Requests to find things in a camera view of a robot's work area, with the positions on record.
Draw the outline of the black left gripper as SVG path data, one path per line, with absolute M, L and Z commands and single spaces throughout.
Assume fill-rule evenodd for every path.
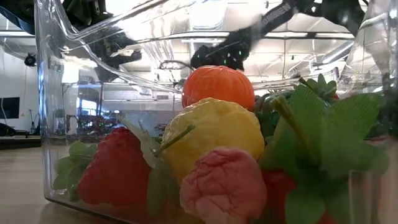
M 142 58 L 141 50 L 134 50 L 129 56 L 117 55 L 112 57 L 111 54 L 122 50 L 128 45 L 134 45 L 137 42 L 130 39 L 125 33 L 114 34 L 111 37 L 98 40 L 92 44 L 92 52 L 108 66 L 119 70 L 120 65 L 135 62 Z

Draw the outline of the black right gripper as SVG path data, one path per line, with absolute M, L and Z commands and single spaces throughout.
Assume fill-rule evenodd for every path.
M 230 32 L 223 42 L 214 47 L 202 45 L 193 54 L 190 66 L 216 65 L 244 71 L 243 62 L 263 36 L 261 29 L 262 23 L 258 20 L 248 27 Z

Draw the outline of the orange ribbed mandarin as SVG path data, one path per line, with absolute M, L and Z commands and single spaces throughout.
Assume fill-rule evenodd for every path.
M 251 111 L 255 95 L 252 83 L 240 70 L 225 66 L 202 66 L 185 80 L 182 106 L 185 108 L 205 98 L 235 102 Z

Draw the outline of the clear plastic storage container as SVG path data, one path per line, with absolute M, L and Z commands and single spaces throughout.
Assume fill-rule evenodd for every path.
M 56 46 L 44 47 L 42 59 L 38 52 L 45 198 L 122 223 L 205 224 L 184 212 L 178 182 L 174 194 L 153 206 L 71 202 L 66 190 L 52 187 L 56 163 L 68 156 L 75 141 L 98 145 L 123 126 L 120 118 L 141 124 L 162 145 L 166 126 L 184 109 L 183 85 L 196 69 L 190 60 L 197 49 L 218 45 L 230 32 L 252 25 L 282 1 L 112 0 L 121 6 L 114 16 L 138 13 L 138 33 L 127 32 L 137 44 L 111 55 L 129 56 L 141 50 L 140 60 L 119 67 L 143 81 L 132 85 L 120 79 L 101 83 L 96 73 L 99 63 L 80 42 L 83 31 L 60 29 L 63 37 L 55 38 Z M 253 85 L 255 102 L 267 93 L 295 91 L 304 86 L 299 78 L 317 81 L 320 73 L 327 82 L 336 82 L 340 100 L 364 93 L 381 95 L 381 109 L 365 140 L 387 152 L 389 168 L 381 176 L 357 171 L 350 175 L 347 224 L 398 224 L 398 0 L 358 1 L 365 15 L 357 35 L 323 17 L 297 13 L 272 32 L 308 35 L 264 36 L 252 47 L 242 72 Z M 264 151 L 271 140 L 272 136 L 264 138 Z M 255 160 L 260 168 L 259 159 Z M 248 224 L 285 224 L 275 208 L 295 183 L 280 171 L 261 173 L 267 202 L 261 216 Z

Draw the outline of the yellow fruit with green end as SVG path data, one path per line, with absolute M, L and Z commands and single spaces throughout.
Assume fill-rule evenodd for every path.
M 237 147 L 255 159 L 259 159 L 265 148 L 254 113 L 234 102 L 205 98 L 184 108 L 166 126 L 162 145 L 189 125 L 195 128 L 162 151 L 179 184 L 194 168 L 195 161 L 216 147 Z

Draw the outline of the red strawberry with green leaves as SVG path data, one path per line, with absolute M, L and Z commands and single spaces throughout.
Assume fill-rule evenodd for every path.
M 83 172 L 77 187 L 80 200 L 90 205 L 162 204 L 165 196 L 174 194 L 177 180 L 161 154 L 193 131 L 194 125 L 160 145 L 141 124 L 126 118 L 120 121 L 123 126 L 99 142 Z
M 285 224 L 317 224 L 324 215 L 348 223 L 350 175 L 381 176 L 389 168 L 387 152 L 365 140 L 381 103 L 381 95 L 364 93 L 326 106 L 305 86 L 289 99 L 271 99 L 280 118 L 259 165 L 295 183 L 275 208 Z
M 321 73 L 318 75 L 317 81 L 311 78 L 307 80 L 304 78 L 299 78 L 298 81 L 311 89 L 321 99 L 327 101 L 329 104 L 332 104 L 340 99 L 336 93 L 336 82 L 334 80 L 327 82 Z
M 66 190 L 69 201 L 79 202 L 78 183 L 84 171 L 93 159 L 97 150 L 96 144 L 86 145 L 75 141 L 68 149 L 68 156 L 56 163 L 57 176 L 53 182 L 54 190 Z

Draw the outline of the pink wrinkled fruit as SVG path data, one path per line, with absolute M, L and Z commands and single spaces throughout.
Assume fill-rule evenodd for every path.
M 195 162 L 182 180 L 180 204 L 205 224 L 248 224 L 267 202 L 256 160 L 236 147 L 217 147 Z

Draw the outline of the long ceiling light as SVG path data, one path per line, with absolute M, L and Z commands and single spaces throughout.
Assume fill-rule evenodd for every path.
M 306 37 L 307 32 L 270 32 L 265 35 L 268 38 L 301 38 Z

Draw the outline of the dark wall screen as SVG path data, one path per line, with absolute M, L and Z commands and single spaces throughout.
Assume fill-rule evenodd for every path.
M 20 98 L 0 98 L 0 119 L 18 119 Z

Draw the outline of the black table edge rail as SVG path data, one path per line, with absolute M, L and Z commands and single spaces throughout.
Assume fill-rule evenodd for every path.
M 0 137 L 0 150 L 25 149 L 40 147 L 40 136 L 9 136 Z

